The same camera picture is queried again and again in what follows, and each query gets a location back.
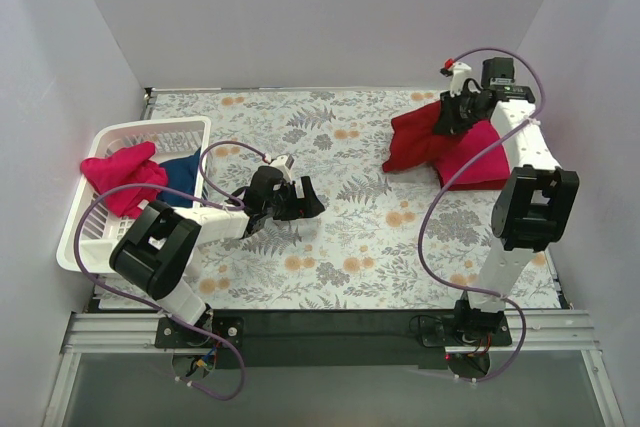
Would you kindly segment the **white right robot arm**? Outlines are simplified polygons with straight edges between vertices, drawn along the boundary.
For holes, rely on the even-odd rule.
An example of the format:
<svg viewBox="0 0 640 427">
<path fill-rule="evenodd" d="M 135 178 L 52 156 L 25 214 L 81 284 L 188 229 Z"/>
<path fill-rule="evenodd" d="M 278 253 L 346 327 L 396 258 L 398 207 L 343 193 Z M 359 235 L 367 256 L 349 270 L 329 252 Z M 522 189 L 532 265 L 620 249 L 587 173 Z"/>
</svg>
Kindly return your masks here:
<svg viewBox="0 0 640 427">
<path fill-rule="evenodd" d="M 563 169 L 535 120 L 537 101 L 517 84 L 509 57 L 484 61 L 479 81 L 471 68 L 449 60 L 441 70 L 450 85 L 441 97 L 437 134 L 468 132 L 487 120 L 502 139 L 510 175 L 491 213 L 494 238 L 478 284 L 456 302 L 454 336 L 475 344 L 502 328 L 505 298 L 535 255 L 559 241 L 579 188 L 576 172 Z"/>
</svg>

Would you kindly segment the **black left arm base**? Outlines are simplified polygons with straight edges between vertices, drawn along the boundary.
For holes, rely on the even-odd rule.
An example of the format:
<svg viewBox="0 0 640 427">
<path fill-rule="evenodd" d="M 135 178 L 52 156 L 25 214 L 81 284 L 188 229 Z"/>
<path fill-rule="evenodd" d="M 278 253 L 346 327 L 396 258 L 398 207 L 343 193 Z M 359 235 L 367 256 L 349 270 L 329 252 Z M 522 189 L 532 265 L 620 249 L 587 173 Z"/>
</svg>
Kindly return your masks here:
<svg viewBox="0 0 640 427">
<path fill-rule="evenodd" d="M 235 365 L 235 356 L 224 339 L 236 349 L 242 345 L 244 321 L 238 316 L 218 315 L 207 310 L 196 322 L 200 330 L 196 332 L 179 324 L 175 319 L 163 317 L 159 320 L 153 346 L 165 353 L 171 353 L 171 366 L 177 375 L 189 380 L 204 380 L 217 368 L 224 368 L 228 360 Z"/>
</svg>

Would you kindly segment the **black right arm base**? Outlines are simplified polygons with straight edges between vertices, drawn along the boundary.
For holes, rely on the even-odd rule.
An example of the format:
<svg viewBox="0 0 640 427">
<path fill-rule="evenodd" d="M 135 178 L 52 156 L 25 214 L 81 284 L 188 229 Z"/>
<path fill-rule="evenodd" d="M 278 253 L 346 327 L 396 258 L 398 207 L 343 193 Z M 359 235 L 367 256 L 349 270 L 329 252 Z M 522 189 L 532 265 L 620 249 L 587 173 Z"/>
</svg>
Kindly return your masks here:
<svg viewBox="0 0 640 427">
<path fill-rule="evenodd" d="M 512 344 L 503 312 L 482 312 L 471 308 L 466 299 L 458 300 L 451 310 L 413 316 L 409 330 L 423 347 L 462 348 L 445 353 L 445 362 L 451 372 L 464 378 L 486 377 L 491 367 L 490 349 Z"/>
</svg>

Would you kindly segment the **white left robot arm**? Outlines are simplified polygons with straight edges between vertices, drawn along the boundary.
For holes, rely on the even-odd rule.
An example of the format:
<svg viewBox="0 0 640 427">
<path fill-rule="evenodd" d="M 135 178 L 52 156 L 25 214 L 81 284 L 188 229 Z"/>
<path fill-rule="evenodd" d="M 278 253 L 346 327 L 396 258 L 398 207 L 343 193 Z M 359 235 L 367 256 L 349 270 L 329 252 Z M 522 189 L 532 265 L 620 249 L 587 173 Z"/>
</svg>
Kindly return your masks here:
<svg viewBox="0 0 640 427">
<path fill-rule="evenodd" d="M 109 265 L 161 310 L 180 318 L 180 337 L 188 345 L 200 347 L 211 339 L 213 324 L 204 316 L 207 304 L 186 281 L 196 248 L 214 241 L 248 238 L 269 219 L 310 219 L 324 211 L 308 176 L 295 182 L 285 165 L 261 166 L 249 185 L 233 192 L 221 209 L 150 203 L 115 246 Z"/>
</svg>

